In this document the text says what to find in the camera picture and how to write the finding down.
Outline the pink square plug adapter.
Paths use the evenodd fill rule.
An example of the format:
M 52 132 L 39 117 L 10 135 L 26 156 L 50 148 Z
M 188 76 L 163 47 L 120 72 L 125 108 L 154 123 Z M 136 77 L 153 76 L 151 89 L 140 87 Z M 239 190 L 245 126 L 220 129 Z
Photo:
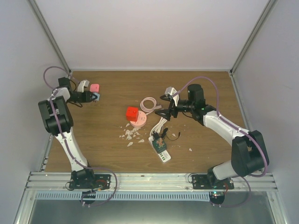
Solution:
M 99 84 L 91 84 L 90 85 L 90 92 L 98 93 L 99 90 L 100 90 L 100 85 Z

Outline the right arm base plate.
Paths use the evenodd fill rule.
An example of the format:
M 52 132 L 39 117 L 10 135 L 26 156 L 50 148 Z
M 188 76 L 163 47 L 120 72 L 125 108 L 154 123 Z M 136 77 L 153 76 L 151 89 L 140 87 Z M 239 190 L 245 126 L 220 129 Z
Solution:
M 209 177 L 208 174 L 192 174 L 191 183 L 193 189 L 207 190 L 227 190 L 234 189 L 234 183 L 231 178 L 218 180 L 214 176 Z

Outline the red cube socket adapter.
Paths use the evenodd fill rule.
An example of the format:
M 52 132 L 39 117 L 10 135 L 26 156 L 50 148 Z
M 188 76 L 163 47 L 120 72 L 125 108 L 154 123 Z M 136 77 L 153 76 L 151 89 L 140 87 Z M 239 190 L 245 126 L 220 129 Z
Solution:
M 138 111 L 139 110 L 137 107 L 129 106 L 126 111 L 126 119 L 128 121 L 136 122 L 138 120 L 138 115 L 139 115 Z

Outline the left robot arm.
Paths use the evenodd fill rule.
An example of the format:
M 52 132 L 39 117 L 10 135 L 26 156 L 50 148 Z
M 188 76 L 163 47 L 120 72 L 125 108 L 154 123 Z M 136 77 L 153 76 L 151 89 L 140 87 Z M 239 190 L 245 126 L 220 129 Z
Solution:
M 71 179 L 80 181 L 87 189 L 96 184 L 96 176 L 88 160 L 83 156 L 73 133 L 73 118 L 68 103 L 80 106 L 95 101 L 97 94 L 87 91 L 89 81 L 83 80 L 77 89 L 71 89 L 71 80 L 63 77 L 58 80 L 60 86 L 53 89 L 51 96 L 38 103 L 46 131 L 52 134 L 63 147 L 71 165 Z

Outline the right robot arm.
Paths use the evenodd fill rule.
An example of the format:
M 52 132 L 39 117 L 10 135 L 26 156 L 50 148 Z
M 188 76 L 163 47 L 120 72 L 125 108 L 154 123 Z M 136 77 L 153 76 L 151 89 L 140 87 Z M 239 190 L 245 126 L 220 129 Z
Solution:
M 210 188 L 219 188 L 231 177 L 254 175 L 256 171 L 268 168 L 270 161 L 259 131 L 249 131 L 237 126 L 222 116 L 215 107 L 208 105 L 201 85 L 191 84 L 187 90 L 188 99 L 182 100 L 175 88 L 168 87 L 160 98 L 168 101 L 169 107 L 155 113 L 170 120 L 180 112 L 188 112 L 192 119 L 213 130 L 231 146 L 231 159 L 208 170 L 206 179 Z

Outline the pink round power socket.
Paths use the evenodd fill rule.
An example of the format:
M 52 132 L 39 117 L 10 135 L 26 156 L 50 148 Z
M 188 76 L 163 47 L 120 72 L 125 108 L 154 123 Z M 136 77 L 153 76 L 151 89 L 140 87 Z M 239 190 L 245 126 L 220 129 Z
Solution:
M 135 128 L 141 128 L 145 126 L 146 122 L 147 122 L 146 113 L 143 111 L 139 111 L 137 121 L 130 121 L 130 124 Z

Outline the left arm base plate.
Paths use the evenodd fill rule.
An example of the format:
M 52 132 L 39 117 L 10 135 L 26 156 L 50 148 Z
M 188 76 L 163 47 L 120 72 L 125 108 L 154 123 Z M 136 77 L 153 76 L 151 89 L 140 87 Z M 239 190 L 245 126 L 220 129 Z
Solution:
M 78 176 L 76 173 L 71 173 L 71 179 L 65 187 L 70 191 L 75 189 L 105 190 L 110 188 L 110 179 L 111 175 L 108 174 Z

